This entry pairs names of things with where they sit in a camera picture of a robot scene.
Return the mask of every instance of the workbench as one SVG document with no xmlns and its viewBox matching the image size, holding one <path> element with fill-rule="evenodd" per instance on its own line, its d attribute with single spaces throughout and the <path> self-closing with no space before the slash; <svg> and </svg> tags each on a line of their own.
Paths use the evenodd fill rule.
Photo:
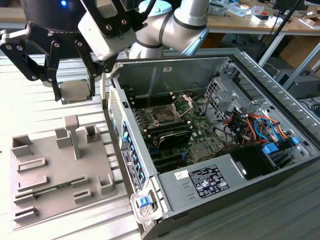
<svg viewBox="0 0 320 240">
<path fill-rule="evenodd" d="M 263 6 L 264 11 L 269 16 L 273 16 L 276 10 L 273 10 L 270 6 L 271 3 L 266 5 L 260 3 L 257 0 L 248 2 L 249 0 L 239 0 L 239 3 L 246 3 L 249 7 L 252 6 Z M 97 5 L 103 6 L 110 2 L 110 0 L 98 0 Z M 19 2 L 13 0 L 12 6 L 9 8 L 0 7 L 0 29 L 11 28 L 11 29 L 22 29 L 25 26 L 25 15 Z M 272 45 L 265 52 L 259 64 L 263 66 L 269 57 L 272 55 L 274 50 L 280 44 L 281 40 L 286 35 L 303 35 L 303 36 L 320 36 L 320 30 L 313 30 L 299 21 L 298 16 L 292 16 L 292 21 L 288 22 L 281 33 L 275 38 Z M 225 16 L 213 16 L 208 14 L 207 26 L 210 29 L 210 33 L 225 33 L 225 34 L 257 34 L 257 35 L 268 35 L 271 32 L 271 27 L 264 24 L 256 25 L 251 22 L 250 16 L 239 17 L 231 12 L 226 12 Z"/>
<path fill-rule="evenodd" d="M 44 56 L 32 57 L 37 63 L 44 63 Z M 60 79 L 86 78 L 87 69 L 80 59 L 62 61 L 57 72 Z M 95 86 L 100 92 L 99 82 Z M 140 240 L 123 175 L 119 167 L 113 141 L 101 107 L 100 95 L 91 101 L 62 105 L 54 101 L 51 87 L 41 81 L 28 81 L 6 58 L 0 56 L 0 239 L 89 239 L 94 236 L 105 240 Z M 10 215 L 10 144 L 11 137 L 29 134 L 30 139 L 55 135 L 54 129 L 63 127 L 63 116 L 78 115 L 80 128 L 96 125 L 109 160 L 117 194 L 85 207 L 59 214 L 41 223 L 24 229 L 12 230 Z"/>
<path fill-rule="evenodd" d="M 218 48 L 215 53 L 240 53 L 235 48 Z M 176 56 L 170 51 L 167 56 Z M 44 56 L 34 56 L 43 64 Z M 86 68 L 80 59 L 62 61 L 59 79 L 83 78 Z M 100 91 L 107 92 L 108 83 Z M 54 101 L 52 88 L 38 81 L 28 81 L 6 58 L 0 56 L 0 239 L 104 239 L 140 240 L 124 178 L 115 155 L 100 95 L 92 101 L 62 105 Z M 10 138 L 30 134 L 32 139 L 55 134 L 62 127 L 64 115 L 77 114 L 79 123 L 96 124 L 102 133 L 118 194 L 99 204 L 75 209 L 68 215 L 58 215 L 24 229 L 12 231 L 10 226 Z M 320 235 L 320 161 L 288 178 L 281 184 L 266 189 L 228 208 L 208 215 L 187 227 L 164 235 L 161 240 L 263 240 L 263 239 L 319 239 Z"/>
</svg>

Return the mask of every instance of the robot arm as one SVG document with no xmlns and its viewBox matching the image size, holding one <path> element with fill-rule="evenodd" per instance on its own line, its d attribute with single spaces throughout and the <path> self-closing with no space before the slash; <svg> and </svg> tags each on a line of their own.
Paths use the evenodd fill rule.
<svg viewBox="0 0 320 240">
<path fill-rule="evenodd" d="M 95 0 L 21 0 L 27 21 L 25 29 L 1 31 L 0 50 L 28 80 L 40 79 L 43 85 L 52 87 L 56 101 L 65 99 L 66 89 L 79 88 L 78 92 L 82 89 L 92 97 L 95 78 L 110 73 L 118 53 L 132 44 L 130 58 L 161 57 L 158 50 L 162 53 L 163 44 L 189 56 L 198 50 L 209 31 L 209 1 L 182 0 L 174 13 L 170 5 L 164 12 L 155 6 L 163 3 L 166 2 L 144 1 L 144 11 L 139 13 L 135 9 L 125 11 L 120 0 L 111 0 L 111 4 L 101 7 L 96 6 Z M 28 55 L 28 42 L 45 54 L 44 65 Z M 98 61 L 93 61 L 91 52 Z M 58 84 L 60 60 L 79 57 L 87 68 L 89 84 Z"/>
<path fill-rule="evenodd" d="M 18 32 L 0 32 L 0 49 L 30 81 L 41 80 L 53 88 L 55 100 L 62 98 L 56 74 L 60 60 L 82 58 L 89 77 L 90 95 L 95 78 L 111 72 L 118 53 L 136 41 L 156 0 L 145 12 L 125 11 L 119 0 L 96 7 L 95 0 L 21 0 L 26 27 Z M 26 52 L 30 42 L 45 54 L 44 65 Z M 90 52 L 98 57 L 92 60 Z"/>
</svg>

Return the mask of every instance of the circuit board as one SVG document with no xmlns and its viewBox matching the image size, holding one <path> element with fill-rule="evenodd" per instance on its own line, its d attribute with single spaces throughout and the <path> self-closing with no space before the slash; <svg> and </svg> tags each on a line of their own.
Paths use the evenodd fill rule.
<svg viewBox="0 0 320 240">
<path fill-rule="evenodd" d="M 178 100 L 174 105 L 180 115 L 190 108 L 183 99 Z M 145 144 L 159 172 L 168 172 L 173 169 L 211 159 L 224 147 L 224 143 L 213 131 L 211 124 L 204 116 L 203 110 L 201 109 L 202 106 L 196 104 L 195 101 L 192 101 L 192 106 L 193 108 L 191 110 L 182 115 L 181 118 L 176 118 L 175 120 L 173 120 L 173 116 L 168 111 L 168 109 L 171 108 L 170 105 L 134 110 L 134 115 Z M 168 149 L 158 149 L 152 142 L 148 141 L 148 135 L 145 134 L 146 128 L 156 128 L 154 120 L 158 120 L 155 114 L 153 114 L 153 116 L 151 115 L 153 112 L 162 114 L 162 117 L 169 123 L 190 121 L 191 137 L 188 142 L 175 145 Z"/>
</svg>

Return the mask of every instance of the blue latch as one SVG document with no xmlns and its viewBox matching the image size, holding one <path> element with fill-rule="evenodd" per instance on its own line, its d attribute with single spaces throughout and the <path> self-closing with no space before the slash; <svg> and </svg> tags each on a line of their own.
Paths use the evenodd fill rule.
<svg viewBox="0 0 320 240">
<path fill-rule="evenodd" d="M 138 172 L 139 172 L 139 170 L 141 169 L 140 162 L 137 163 L 136 168 L 137 168 L 137 170 L 138 170 Z"/>
<path fill-rule="evenodd" d="M 135 153 L 135 154 L 133 154 L 133 163 L 134 163 L 134 164 L 137 164 L 137 162 L 138 162 L 138 156 L 137 156 L 137 154 Z"/>
<path fill-rule="evenodd" d="M 139 198 L 136 202 L 138 203 L 139 208 L 143 208 L 153 203 L 151 196 L 143 196 Z"/>
<path fill-rule="evenodd" d="M 294 136 L 294 137 L 292 138 L 292 142 L 293 142 L 295 145 L 297 145 L 297 144 L 300 143 L 300 140 L 299 140 L 296 136 Z"/>
<path fill-rule="evenodd" d="M 127 141 L 128 140 L 128 137 L 129 137 L 129 133 L 126 131 L 124 132 L 123 136 L 122 136 L 122 140 L 123 141 Z"/>
<path fill-rule="evenodd" d="M 269 155 L 279 151 L 279 148 L 274 143 L 269 143 L 263 147 L 263 151 Z"/>
</svg>

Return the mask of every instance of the warning label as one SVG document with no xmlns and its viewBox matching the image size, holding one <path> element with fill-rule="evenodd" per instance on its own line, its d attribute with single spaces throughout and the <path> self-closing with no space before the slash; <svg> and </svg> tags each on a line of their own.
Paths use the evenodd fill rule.
<svg viewBox="0 0 320 240">
<path fill-rule="evenodd" d="M 217 165 L 190 172 L 189 177 L 203 199 L 229 188 Z"/>
</svg>

